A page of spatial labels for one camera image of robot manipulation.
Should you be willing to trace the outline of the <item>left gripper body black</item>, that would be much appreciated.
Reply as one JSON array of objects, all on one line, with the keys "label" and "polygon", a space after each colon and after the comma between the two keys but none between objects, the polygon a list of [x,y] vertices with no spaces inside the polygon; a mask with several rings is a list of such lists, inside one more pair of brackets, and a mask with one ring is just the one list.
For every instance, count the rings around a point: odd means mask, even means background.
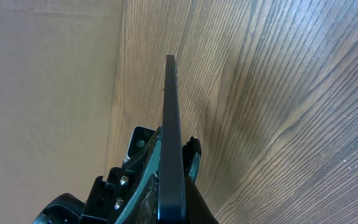
[{"label": "left gripper body black", "polygon": [[115,223],[126,205],[133,205],[152,174],[158,178],[162,129],[129,161],[113,167],[106,180],[96,178],[80,223]]}]

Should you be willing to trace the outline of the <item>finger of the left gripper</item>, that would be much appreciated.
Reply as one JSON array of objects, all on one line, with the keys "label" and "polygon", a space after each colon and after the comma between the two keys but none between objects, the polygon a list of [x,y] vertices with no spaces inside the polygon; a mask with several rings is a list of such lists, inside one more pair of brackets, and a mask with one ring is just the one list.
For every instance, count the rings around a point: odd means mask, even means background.
[{"label": "finger of the left gripper", "polygon": [[182,156],[185,175],[189,176],[193,182],[196,182],[201,155],[202,150],[200,140],[192,136],[182,147]]}]

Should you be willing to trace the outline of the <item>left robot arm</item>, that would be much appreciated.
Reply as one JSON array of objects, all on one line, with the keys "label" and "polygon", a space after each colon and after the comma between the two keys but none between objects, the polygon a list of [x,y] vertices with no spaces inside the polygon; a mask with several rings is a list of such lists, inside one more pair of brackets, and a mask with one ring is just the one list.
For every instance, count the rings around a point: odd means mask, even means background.
[{"label": "left robot arm", "polygon": [[134,128],[121,167],[97,177],[87,201],[69,193],[52,200],[35,223],[158,223],[158,165],[162,130]]}]

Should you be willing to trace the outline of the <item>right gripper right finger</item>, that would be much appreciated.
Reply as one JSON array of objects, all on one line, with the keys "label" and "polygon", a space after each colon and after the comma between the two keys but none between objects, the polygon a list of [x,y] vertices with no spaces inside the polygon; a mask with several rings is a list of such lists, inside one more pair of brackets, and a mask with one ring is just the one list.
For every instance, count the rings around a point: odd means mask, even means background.
[{"label": "right gripper right finger", "polygon": [[185,177],[186,223],[219,224],[190,176]]}]

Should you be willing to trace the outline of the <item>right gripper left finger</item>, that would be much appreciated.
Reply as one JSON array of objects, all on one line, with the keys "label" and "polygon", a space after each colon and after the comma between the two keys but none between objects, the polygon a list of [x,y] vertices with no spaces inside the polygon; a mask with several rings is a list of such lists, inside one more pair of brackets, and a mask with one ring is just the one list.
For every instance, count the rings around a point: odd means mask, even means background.
[{"label": "right gripper left finger", "polygon": [[152,174],[133,205],[126,205],[115,223],[156,224],[158,204],[158,178]]}]

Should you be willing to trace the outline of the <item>blue Samsung smartphone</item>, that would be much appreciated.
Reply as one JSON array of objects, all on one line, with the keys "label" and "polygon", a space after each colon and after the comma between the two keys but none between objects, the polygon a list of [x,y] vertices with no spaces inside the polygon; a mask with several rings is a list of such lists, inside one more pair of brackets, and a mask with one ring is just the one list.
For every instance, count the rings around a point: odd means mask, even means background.
[{"label": "blue Samsung smartphone", "polygon": [[182,158],[177,66],[166,56],[159,165],[158,222],[185,223],[186,196]]}]

